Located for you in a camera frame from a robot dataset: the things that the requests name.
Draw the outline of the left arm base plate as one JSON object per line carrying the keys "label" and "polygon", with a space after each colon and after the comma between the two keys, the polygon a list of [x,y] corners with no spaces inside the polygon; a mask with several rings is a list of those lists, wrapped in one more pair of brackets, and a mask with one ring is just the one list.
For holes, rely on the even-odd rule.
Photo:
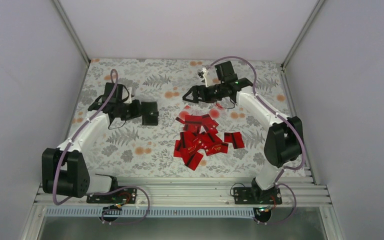
{"label": "left arm base plate", "polygon": [[134,204],[136,202],[137,189],[126,188],[109,195],[89,195],[86,199],[88,204]]}

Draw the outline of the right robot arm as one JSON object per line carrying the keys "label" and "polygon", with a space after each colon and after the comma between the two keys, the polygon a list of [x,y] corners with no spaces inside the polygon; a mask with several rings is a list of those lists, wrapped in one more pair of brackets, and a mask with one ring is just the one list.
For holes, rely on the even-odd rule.
{"label": "right robot arm", "polygon": [[270,190],[277,187],[284,171],[289,168],[288,162],[304,156],[306,149],[303,141],[303,124],[299,117],[287,117],[271,104],[265,102],[257,94],[257,81],[238,77],[228,58],[221,58],[212,63],[219,83],[209,85],[208,69],[198,72],[204,80],[202,85],[192,86],[182,97],[190,103],[216,103],[230,98],[233,103],[243,107],[256,120],[266,127],[267,136],[264,144],[264,155],[269,162],[252,181],[251,198],[258,204],[270,197]]}

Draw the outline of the black leather card holder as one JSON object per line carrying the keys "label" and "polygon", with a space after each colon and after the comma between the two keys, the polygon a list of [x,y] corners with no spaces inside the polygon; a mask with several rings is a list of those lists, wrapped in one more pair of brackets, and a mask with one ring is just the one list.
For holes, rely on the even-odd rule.
{"label": "black leather card holder", "polygon": [[141,103],[142,125],[157,126],[159,124],[159,110],[156,101]]}

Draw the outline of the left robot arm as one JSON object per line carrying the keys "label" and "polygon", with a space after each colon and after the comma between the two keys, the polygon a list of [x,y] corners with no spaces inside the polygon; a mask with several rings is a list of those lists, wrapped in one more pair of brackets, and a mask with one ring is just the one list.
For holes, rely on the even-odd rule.
{"label": "left robot arm", "polygon": [[133,99],[134,93],[131,87],[121,83],[106,83],[104,93],[88,107],[77,130],[56,148],[43,151],[41,172],[45,193],[73,198],[99,193],[108,203],[119,197],[115,178],[90,172],[86,156],[115,119],[127,121],[141,115],[141,103]]}

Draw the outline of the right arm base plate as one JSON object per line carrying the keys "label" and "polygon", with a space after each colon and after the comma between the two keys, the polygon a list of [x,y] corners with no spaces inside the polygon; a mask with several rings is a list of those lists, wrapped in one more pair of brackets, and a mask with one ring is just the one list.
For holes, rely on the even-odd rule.
{"label": "right arm base plate", "polygon": [[261,190],[258,187],[234,187],[233,198],[236,205],[280,205],[283,203],[279,188]]}

